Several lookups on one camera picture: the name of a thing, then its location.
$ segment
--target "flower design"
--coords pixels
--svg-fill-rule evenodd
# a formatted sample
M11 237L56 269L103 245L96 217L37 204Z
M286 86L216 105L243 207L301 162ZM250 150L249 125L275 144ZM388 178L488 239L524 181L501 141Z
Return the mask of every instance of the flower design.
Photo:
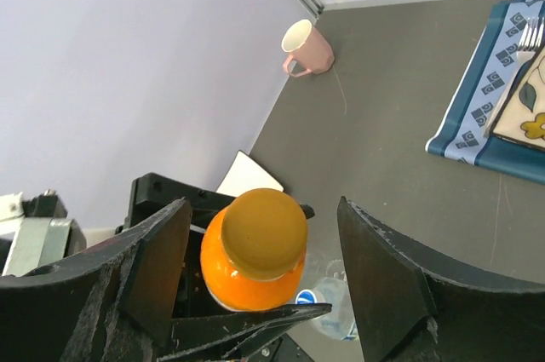
M535 120L527 121L520 125L520 128L525 132L525 136L528 139L539 139L542 138L545 140L545 112L540 112L536 115Z

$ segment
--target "fork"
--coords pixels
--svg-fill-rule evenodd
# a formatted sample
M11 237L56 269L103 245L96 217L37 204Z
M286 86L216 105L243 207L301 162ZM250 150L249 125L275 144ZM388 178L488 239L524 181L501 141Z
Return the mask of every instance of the fork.
M515 58L517 61L517 66L514 70L513 76L509 80L508 84L503 90L502 96L498 100L496 106L491 112L490 118L486 122L485 126L485 136L490 135L490 130L492 123L496 120L497 114L502 109L502 105L505 103L508 98L509 93L511 92L511 87L513 86L514 79L519 74L520 68L530 61L535 53L539 50L543 42L543 31L545 30L545 18L536 17L529 19L526 22L526 26L522 31L522 36L520 36L519 44L517 45L517 51L515 53Z

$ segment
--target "blue placemat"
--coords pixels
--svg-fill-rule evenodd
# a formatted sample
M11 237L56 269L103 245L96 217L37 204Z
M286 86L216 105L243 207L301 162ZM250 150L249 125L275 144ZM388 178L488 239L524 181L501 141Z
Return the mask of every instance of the blue placemat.
M545 184L545 153L495 137L485 124L517 66L526 20L545 15L545 0L511 0L492 9L468 69L426 151Z

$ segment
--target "orange bottle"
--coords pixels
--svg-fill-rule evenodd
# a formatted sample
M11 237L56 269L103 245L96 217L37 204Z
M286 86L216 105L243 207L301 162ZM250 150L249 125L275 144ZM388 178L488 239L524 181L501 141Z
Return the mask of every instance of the orange bottle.
M232 311L264 311L288 302L301 280L307 219L289 195L246 192L210 222L201 268L210 294Z

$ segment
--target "cup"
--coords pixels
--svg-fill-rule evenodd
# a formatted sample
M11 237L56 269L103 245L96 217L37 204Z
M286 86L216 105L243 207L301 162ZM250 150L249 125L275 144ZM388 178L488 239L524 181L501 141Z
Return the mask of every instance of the cup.
M295 78L326 72L335 60L330 44L310 20L297 21L288 29L282 38L282 50L288 54L282 67ZM293 61L300 63L305 71L297 74L291 72L290 63Z

